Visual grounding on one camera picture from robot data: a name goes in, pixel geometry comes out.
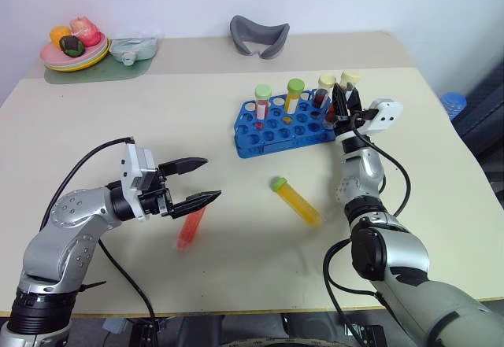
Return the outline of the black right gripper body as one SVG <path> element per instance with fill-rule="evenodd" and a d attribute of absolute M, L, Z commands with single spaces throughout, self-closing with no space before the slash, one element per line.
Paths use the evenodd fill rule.
<path fill-rule="evenodd" d="M 347 116 L 336 116 L 334 124 L 335 135 L 342 135 L 353 130 L 353 127 L 360 128 L 367 125 L 375 117 L 375 109 L 364 109 L 359 111 L 350 111 Z"/>

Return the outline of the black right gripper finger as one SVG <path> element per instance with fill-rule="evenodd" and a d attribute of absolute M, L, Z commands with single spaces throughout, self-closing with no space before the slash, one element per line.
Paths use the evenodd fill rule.
<path fill-rule="evenodd" d="M 356 87 L 346 92 L 346 106 L 350 113 L 359 113 L 362 111 L 361 100 Z"/>
<path fill-rule="evenodd" d="M 347 104 L 345 91 L 339 84 L 335 84 L 332 91 L 332 105 L 335 112 L 335 118 L 340 120 L 347 117 Z"/>

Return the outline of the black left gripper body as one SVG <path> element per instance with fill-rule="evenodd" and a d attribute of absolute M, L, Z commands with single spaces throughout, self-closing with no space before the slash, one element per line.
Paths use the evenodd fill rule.
<path fill-rule="evenodd" d="M 139 200 L 146 215 L 173 216 L 173 203 L 166 181 L 166 177 L 157 169 L 150 185 L 141 190 Z"/>

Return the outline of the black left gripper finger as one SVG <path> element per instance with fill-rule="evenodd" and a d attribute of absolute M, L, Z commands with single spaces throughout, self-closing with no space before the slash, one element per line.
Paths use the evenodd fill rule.
<path fill-rule="evenodd" d="M 200 168 L 208 162 L 202 157 L 185 157 L 158 165 L 163 176 L 182 175 Z"/>
<path fill-rule="evenodd" d="M 205 208 L 221 195 L 220 190 L 205 191 L 187 197 L 184 201 L 170 206 L 170 216 L 173 219 L 189 215 Z"/>

